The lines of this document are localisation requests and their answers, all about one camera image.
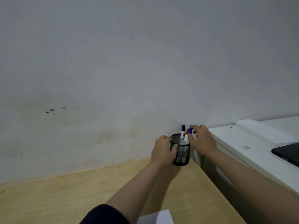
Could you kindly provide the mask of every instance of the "person's left arm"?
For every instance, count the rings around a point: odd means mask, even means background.
[[[118,190],[106,202],[106,205],[100,205],[98,209],[91,210],[91,214],[88,214],[81,223],[107,223],[104,220],[110,223],[113,215],[105,213],[105,210],[109,209],[112,213],[120,212],[118,216],[123,215],[130,224],[136,224],[159,174],[176,158],[177,145],[174,145],[170,151],[170,141],[170,137],[165,135],[156,139],[150,162]]]

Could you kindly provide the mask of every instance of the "forearm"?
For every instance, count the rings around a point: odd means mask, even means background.
[[[299,223],[299,197],[221,151],[207,154],[237,190],[271,223]]]
[[[116,208],[131,224],[135,224],[162,170],[162,165],[150,161],[135,177],[118,190],[106,204]]]

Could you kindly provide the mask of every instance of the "sleeve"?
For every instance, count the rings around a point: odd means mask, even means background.
[[[101,204],[84,217],[80,224],[130,224],[123,214],[107,204]]]

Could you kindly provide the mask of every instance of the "white wall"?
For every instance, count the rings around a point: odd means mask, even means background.
[[[298,21],[297,0],[1,0],[0,183],[298,114]]]

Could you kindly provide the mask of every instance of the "paper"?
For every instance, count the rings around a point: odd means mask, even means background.
[[[275,147],[293,144],[299,141],[298,138],[288,135],[282,131],[272,128],[261,122],[244,119],[235,122],[235,125],[243,128],[244,130],[252,133],[253,135],[263,139],[264,141],[274,144]]]
[[[170,211],[164,210],[150,215],[142,216],[137,224],[174,224]]]

